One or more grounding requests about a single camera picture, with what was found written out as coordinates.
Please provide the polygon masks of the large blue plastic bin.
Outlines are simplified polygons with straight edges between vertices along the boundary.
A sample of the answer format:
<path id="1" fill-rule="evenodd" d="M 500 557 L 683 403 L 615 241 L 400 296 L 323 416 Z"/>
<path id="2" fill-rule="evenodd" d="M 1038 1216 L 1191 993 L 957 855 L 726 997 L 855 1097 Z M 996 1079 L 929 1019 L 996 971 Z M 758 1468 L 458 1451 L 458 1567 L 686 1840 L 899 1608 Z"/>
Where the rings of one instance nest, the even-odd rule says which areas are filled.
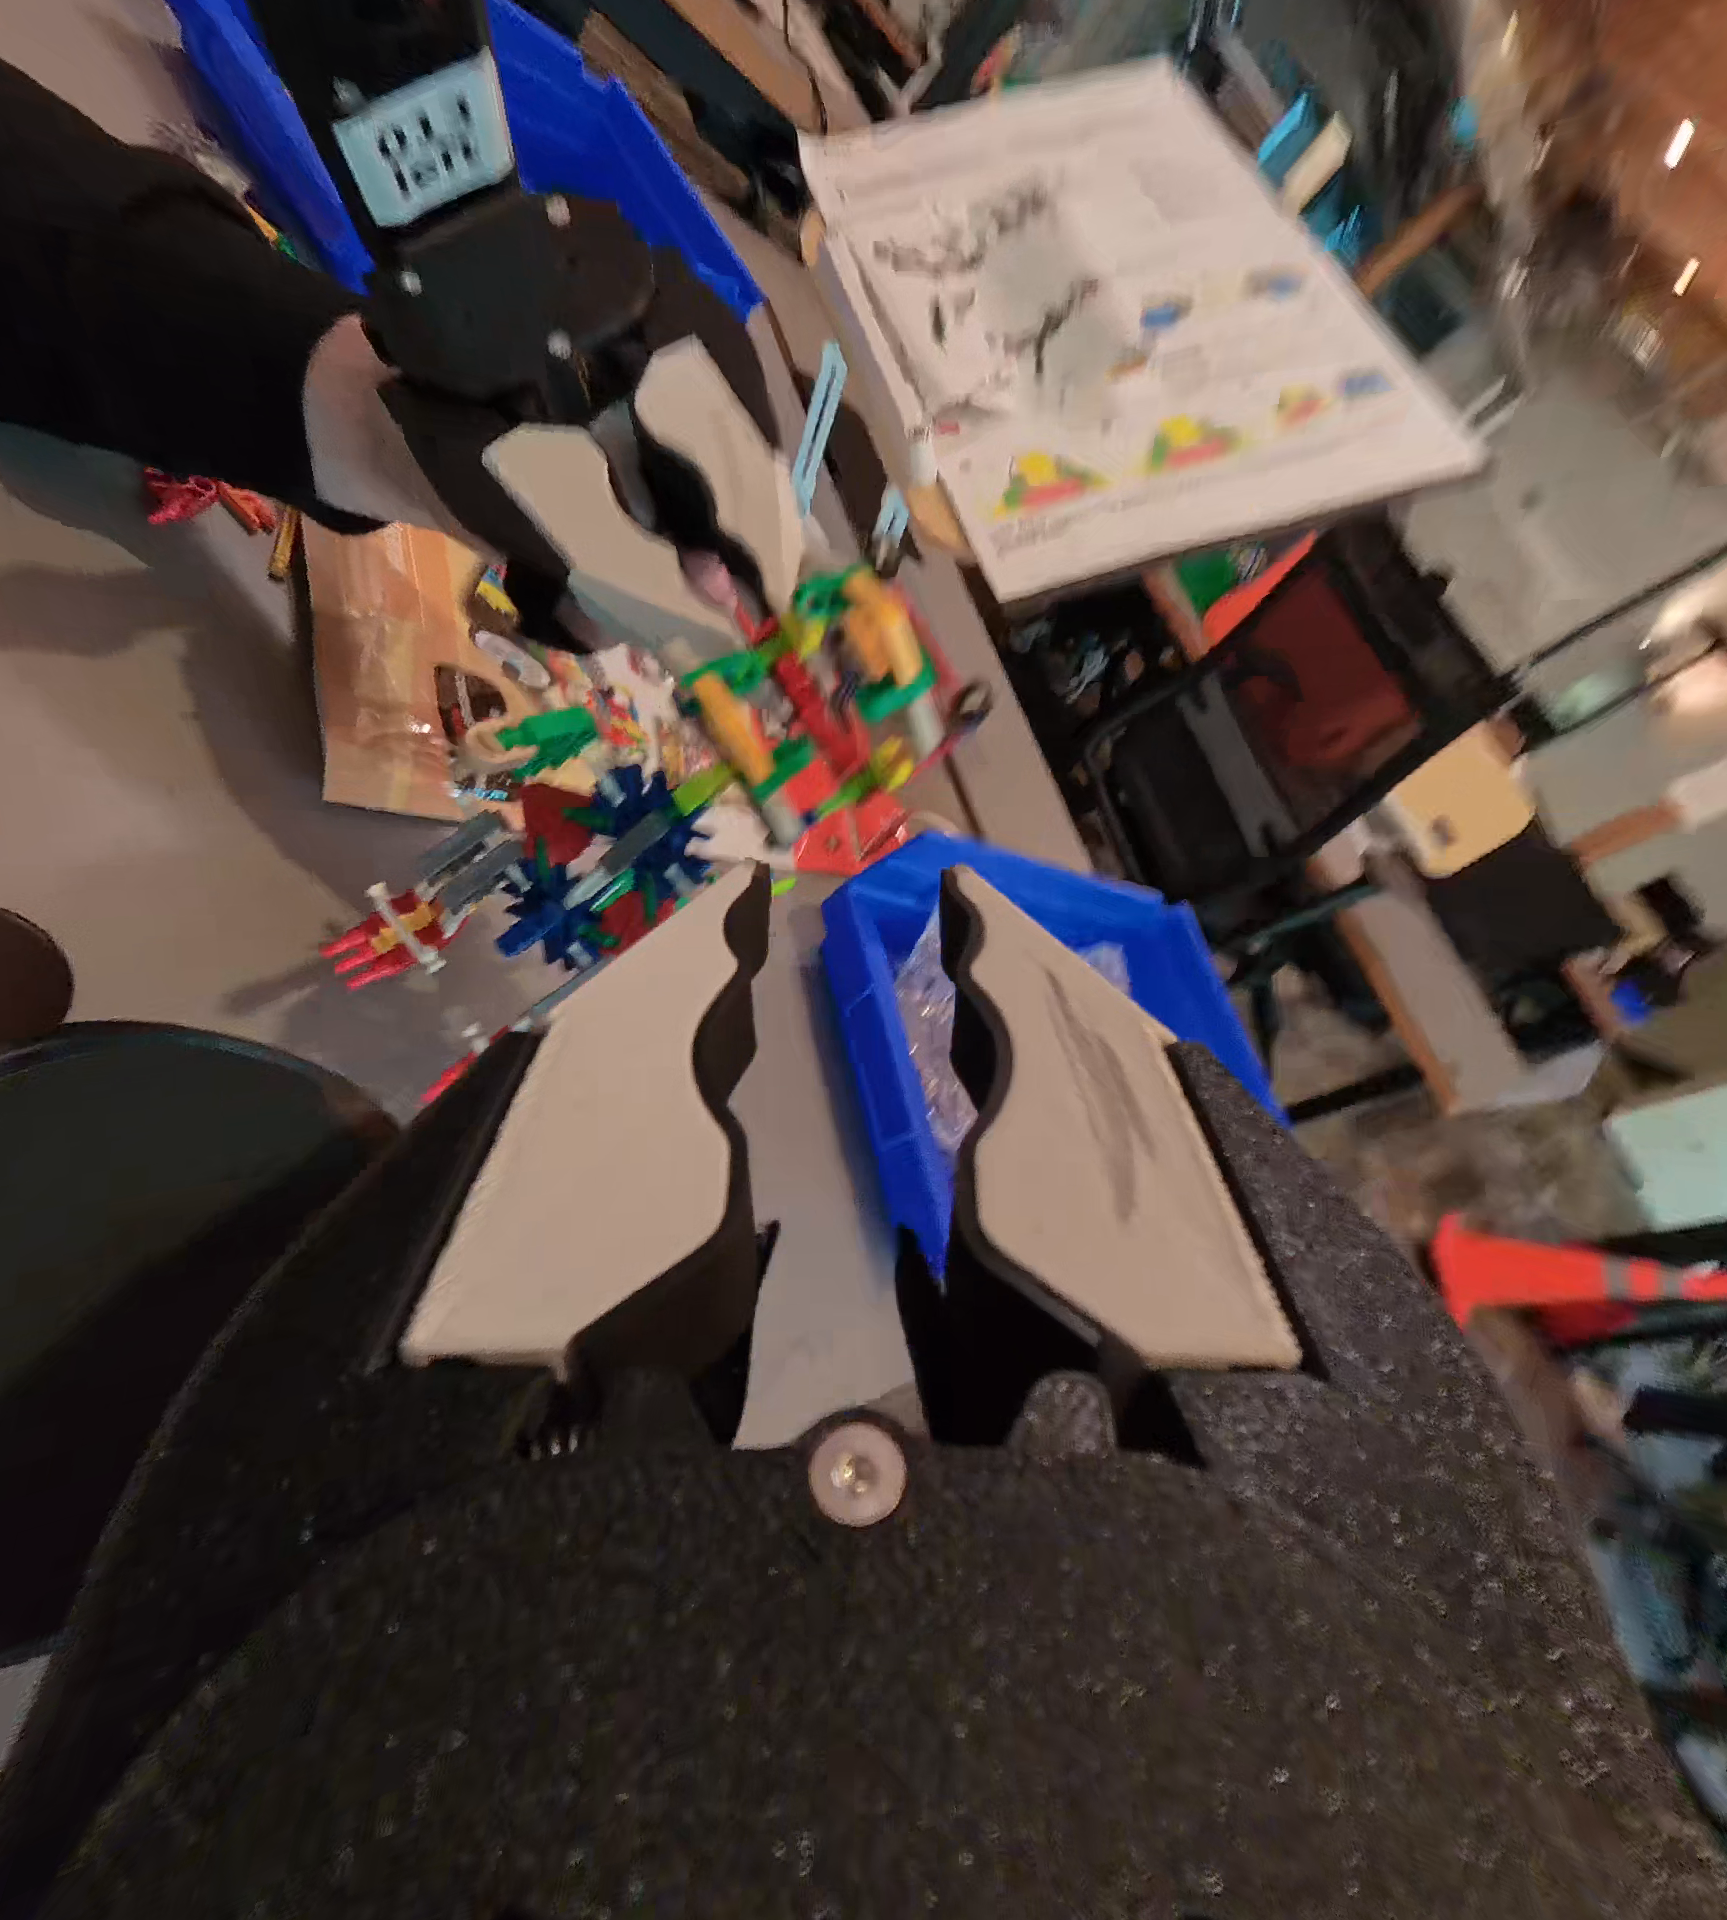
<path id="1" fill-rule="evenodd" d="M 371 258 L 268 65 L 248 5 L 169 2 L 167 11 L 204 110 L 259 197 L 281 217 L 307 265 L 362 294 Z M 634 99 L 518 5 L 490 2 L 490 43 L 524 185 L 617 205 L 651 246 L 677 253 L 745 324 L 762 309 L 762 291 Z"/>

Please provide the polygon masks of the orange traffic cone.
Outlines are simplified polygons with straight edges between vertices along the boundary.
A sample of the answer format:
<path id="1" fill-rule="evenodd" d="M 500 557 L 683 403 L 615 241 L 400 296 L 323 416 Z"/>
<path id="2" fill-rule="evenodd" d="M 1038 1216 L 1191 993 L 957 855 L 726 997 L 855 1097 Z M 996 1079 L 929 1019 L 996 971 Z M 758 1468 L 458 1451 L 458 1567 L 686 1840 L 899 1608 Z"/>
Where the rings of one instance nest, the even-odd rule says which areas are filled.
<path id="1" fill-rule="evenodd" d="M 1660 1310 L 1727 1310 L 1727 1268 L 1709 1260 L 1672 1267 L 1591 1246 L 1545 1246 L 1474 1232 L 1443 1216 L 1426 1242 L 1426 1263 L 1460 1331 L 1481 1314 L 1528 1314 L 1554 1328 L 1562 1346 L 1627 1333 Z"/>

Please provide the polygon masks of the person's left forearm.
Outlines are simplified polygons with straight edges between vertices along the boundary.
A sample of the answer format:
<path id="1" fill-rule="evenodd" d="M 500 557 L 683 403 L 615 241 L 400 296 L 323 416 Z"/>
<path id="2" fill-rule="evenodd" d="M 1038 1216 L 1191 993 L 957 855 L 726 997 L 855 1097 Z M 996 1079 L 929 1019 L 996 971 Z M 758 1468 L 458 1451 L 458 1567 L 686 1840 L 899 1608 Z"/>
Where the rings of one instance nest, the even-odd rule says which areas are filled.
<path id="1" fill-rule="evenodd" d="M 0 59 L 0 422 L 371 531 L 318 489 L 303 423 L 353 305 L 200 170 Z"/>

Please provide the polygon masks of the green connector toy assembly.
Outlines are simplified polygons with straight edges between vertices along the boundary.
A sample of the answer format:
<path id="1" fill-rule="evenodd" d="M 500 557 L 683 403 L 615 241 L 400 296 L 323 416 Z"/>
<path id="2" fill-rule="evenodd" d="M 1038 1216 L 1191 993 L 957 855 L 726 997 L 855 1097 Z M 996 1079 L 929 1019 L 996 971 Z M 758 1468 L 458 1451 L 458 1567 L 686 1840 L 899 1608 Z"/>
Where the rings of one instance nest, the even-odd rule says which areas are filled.
<path id="1" fill-rule="evenodd" d="M 443 971 L 486 910 L 495 951 L 590 973 L 720 869 L 851 879 L 912 835 L 906 789 L 987 720 L 906 590 L 870 566 L 810 576 L 758 613 L 720 568 L 706 593 L 738 652 L 627 679 L 490 636 L 513 693 L 439 671 L 439 742 L 465 820 L 321 947 L 348 992 Z"/>

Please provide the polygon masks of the person's left hand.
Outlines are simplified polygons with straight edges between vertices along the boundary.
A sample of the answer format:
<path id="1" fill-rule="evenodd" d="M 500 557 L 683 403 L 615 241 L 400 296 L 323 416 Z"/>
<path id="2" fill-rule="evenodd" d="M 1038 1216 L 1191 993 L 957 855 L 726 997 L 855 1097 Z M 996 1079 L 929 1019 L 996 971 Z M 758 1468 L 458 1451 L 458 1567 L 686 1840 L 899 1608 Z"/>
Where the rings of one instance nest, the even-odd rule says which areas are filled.
<path id="1" fill-rule="evenodd" d="M 314 498 L 337 513 L 443 534 L 490 562 L 497 552 L 457 522 L 436 495 L 385 387 L 394 371 L 370 345 L 357 314 L 334 322 L 303 373 L 299 416 Z"/>

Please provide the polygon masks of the clear plastic bag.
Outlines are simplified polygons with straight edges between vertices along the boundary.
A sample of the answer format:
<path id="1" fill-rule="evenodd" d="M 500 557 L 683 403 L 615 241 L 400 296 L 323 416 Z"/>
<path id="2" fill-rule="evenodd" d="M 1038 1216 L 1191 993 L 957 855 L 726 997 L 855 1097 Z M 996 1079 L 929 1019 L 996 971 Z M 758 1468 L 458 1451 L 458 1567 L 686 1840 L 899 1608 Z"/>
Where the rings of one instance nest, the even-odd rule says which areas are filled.
<path id="1" fill-rule="evenodd" d="M 1128 965 L 1119 947 L 1082 947 L 1071 951 L 1061 942 L 1046 939 L 1041 957 L 1050 960 L 1052 988 L 1065 988 L 1077 973 L 1088 971 L 1106 982 L 1106 993 L 1128 1005 L 1128 1011 L 1139 1019 L 1141 1029 L 1157 1042 L 1166 1042 L 1169 1034 L 1162 1024 L 1150 1016 L 1128 1000 Z M 957 1168 L 961 1142 L 970 1137 L 975 1119 L 975 1102 L 961 1086 L 957 1068 L 952 1066 L 952 1032 L 957 992 L 947 978 L 941 957 L 941 930 L 938 914 L 929 917 L 924 935 L 915 947 L 897 967 L 896 976 L 897 1015 L 903 1019 L 906 1042 L 924 1086 L 924 1109 L 929 1129 L 938 1142 L 947 1168 Z M 1123 1092 L 1125 1082 L 1115 1066 L 1102 1064 L 1088 1073 L 1080 1086 L 1093 1134 L 1102 1151 L 1121 1160 L 1130 1152 L 1128 1139 L 1133 1133 L 1133 1112 L 1125 1109 Z"/>

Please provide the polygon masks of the black grey connector toy assembly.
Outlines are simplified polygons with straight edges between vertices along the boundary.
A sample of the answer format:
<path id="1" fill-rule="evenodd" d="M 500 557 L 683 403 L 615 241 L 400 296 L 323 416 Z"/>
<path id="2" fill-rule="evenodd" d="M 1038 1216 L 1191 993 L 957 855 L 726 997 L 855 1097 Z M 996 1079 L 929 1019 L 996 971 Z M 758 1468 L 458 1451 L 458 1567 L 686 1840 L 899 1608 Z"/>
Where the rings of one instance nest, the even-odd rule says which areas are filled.
<path id="1" fill-rule="evenodd" d="M 417 905 L 429 905 L 443 924 L 466 919 L 503 885 L 524 885 L 530 865 L 530 843 L 509 824 L 506 811 L 475 811 L 458 829 L 439 843 L 412 881 Z"/>

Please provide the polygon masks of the small blue plastic bin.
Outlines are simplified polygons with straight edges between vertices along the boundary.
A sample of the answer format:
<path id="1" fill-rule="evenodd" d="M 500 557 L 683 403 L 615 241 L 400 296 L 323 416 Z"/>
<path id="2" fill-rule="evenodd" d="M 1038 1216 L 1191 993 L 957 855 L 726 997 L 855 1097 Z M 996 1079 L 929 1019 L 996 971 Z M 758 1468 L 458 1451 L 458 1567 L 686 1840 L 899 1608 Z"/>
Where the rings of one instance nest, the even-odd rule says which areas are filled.
<path id="1" fill-rule="evenodd" d="M 929 1128 L 896 978 L 934 919 L 941 874 L 952 865 L 987 879 L 1071 951 L 1119 947 L 1128 1000 L 1180 1042 L 1214 1053 L 1265 1114 L 1287 1123 L 1188 907 L 1151 889 L 1071 874 L 957 835 L 917 835 L 824 902 L 821 951 L 884 1213 L 896 1229 L 912 1236 L 934 1279 L 947 1268 L 952 1152 Z"/>

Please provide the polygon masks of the white adjustable book stand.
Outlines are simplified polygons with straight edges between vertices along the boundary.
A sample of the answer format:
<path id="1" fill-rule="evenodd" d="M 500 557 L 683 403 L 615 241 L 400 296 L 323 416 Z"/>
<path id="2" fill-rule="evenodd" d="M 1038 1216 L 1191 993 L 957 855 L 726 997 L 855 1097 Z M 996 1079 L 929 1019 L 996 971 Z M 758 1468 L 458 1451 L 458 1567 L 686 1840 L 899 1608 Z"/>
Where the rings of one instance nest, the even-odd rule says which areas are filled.
<path id="1" fill-rule="evenodd" d="M 828 493 L 857 552 L 878 555 L 887 538 L 880 529 L 884 508 L 903 511 L 897 557 L 938 557 L 976 577 L 970 538 L 958 523 L 941 478 L 917 476 L 915 457 L 882 457 L 862 405 L 865 382 L 849 371 L 838 339 L 821 339 L 813 350 L 789 350 L 794 399 L 802 403 L 802 423 L 821 408 L 830 414 L 815 427 L 817 480 L 815 493 Z"/>

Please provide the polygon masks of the red fan connector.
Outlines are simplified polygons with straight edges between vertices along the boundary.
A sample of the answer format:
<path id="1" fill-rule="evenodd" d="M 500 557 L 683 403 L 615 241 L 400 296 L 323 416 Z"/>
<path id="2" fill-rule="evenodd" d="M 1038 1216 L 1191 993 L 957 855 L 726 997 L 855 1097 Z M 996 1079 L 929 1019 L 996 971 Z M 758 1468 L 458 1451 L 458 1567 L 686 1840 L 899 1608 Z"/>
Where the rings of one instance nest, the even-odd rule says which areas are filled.
<path id="1" fill-rule="evenodd" d="M 259 493 L 214 482 L 204 476 L 172 476 L 164 467 L 142 467 L 140 485 L 145 493 L 145 522 L 150 526 L 186 523 L 212 508 L 221 508 L 243 531 L 273 534 L 280 523 L 276 508 L 272 508 Z"/>

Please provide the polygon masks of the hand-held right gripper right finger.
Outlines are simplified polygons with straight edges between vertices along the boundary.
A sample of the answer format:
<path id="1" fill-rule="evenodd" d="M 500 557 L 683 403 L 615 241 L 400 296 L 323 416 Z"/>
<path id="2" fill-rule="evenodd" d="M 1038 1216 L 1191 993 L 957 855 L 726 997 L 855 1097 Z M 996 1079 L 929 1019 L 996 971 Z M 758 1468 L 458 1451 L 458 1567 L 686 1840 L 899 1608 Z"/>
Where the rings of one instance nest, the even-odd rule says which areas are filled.
<path id="1" fill-rule="evenodd" d="M 1183 1042 L 967 865 L 938 883 L 971 1123 L 934 1299 L 934 1435 L 1011 1445 L 1061 1387 L 1106 1445 L 1191 1445 L 1177 1377 L 1302 1340 Z"/>

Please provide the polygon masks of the black office chair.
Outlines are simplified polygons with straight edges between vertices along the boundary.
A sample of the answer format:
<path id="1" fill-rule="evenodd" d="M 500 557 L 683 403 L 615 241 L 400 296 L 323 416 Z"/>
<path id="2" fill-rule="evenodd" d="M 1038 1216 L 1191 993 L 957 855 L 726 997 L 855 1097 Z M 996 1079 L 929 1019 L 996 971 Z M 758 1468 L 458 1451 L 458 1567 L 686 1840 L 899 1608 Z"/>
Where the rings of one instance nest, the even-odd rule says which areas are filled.
<path id="1" fill-rule="evenodd" d="M 190 1370 L 397 1137 L 331 1068 L 73 997 L 0 907 L 0 1670 L 54 1646 Z"/>

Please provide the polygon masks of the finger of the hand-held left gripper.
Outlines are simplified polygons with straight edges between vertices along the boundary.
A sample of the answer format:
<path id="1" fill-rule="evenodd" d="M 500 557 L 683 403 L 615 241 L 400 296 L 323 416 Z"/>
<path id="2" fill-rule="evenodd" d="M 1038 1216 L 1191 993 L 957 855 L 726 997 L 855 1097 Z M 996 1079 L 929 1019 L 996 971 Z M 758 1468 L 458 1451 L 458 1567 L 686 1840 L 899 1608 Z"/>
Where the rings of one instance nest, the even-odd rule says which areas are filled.
<path id="1" fill-rule="evenodd" d="M 586 431 L 507 430 L 482 449 L 482 471 L 509 522 L 495 541 L 530 585 L 550 584 L 639 649 L 743 645 L 733 618 L 689 585 L 677 550 L 625 511 Z"/>
<path id="2" fill-rule="evenodd" d="M 680 552 L 720 559 L 763 607 L 789 604 L 805 559 L 792 471 L 697 339 L 651 351 L 630 422 L 658 529 Z"/>

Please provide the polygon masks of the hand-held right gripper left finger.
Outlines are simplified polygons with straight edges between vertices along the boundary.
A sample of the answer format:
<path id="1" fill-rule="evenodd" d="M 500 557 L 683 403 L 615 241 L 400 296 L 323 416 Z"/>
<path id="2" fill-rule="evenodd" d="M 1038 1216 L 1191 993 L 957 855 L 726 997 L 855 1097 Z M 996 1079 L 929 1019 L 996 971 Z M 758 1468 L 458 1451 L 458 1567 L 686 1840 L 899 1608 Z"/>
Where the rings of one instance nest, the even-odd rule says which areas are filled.
<path id="1" fill-rule="evenodd" d="M 400 1363 L 541 1374 L 574 1409 L 667 1377 L 733 1442 L 766 1256 L 731 1093 L 766 956 L 770 869 L 738 864 L 495 1046 L 513 1088 L 436 1232 Z"/>

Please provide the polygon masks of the instruction booklet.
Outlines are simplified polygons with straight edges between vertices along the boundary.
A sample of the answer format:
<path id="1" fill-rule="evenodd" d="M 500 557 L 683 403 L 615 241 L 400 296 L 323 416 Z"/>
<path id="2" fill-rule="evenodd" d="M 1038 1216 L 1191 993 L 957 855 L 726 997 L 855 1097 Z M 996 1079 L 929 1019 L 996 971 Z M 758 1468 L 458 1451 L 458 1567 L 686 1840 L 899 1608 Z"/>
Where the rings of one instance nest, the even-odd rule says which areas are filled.
<path id="1" fill-rule="evenodd" d="M 1003 607 L 1488 466 L 1162 59 L 802 137 L 801 167 L 846 399 Z"/>

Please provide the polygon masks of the construction toy set plastic bag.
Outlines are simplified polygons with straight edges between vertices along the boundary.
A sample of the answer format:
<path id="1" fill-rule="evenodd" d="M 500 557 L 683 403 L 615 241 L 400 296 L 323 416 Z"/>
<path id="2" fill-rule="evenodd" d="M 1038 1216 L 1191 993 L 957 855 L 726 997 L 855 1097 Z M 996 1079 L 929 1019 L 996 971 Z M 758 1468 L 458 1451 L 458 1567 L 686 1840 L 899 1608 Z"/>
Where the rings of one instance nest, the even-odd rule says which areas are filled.
<path id="1" fill-rule="evenodd" d="M 892 799 L 830 811 L 794 843 L 775 843 L 683 707 L 677 676 L 630 645 L 579 657 L 516 636 L 500 573 L 431 531 L 343 539 L 307 529 L 296 571 L 327 804 L 443 826 L 500 808 L 516 826 L 524 785 L 581 801 L 597 774 L 635 765 L 672 789 L 712 789 L 712 833 L 749 829 L 757 852 L 834 879 L 857 876 L 924 829 L 906 783 Z M 955 685 L 952 756 L 975 722 L 975 690 L 930 657 Z"/>

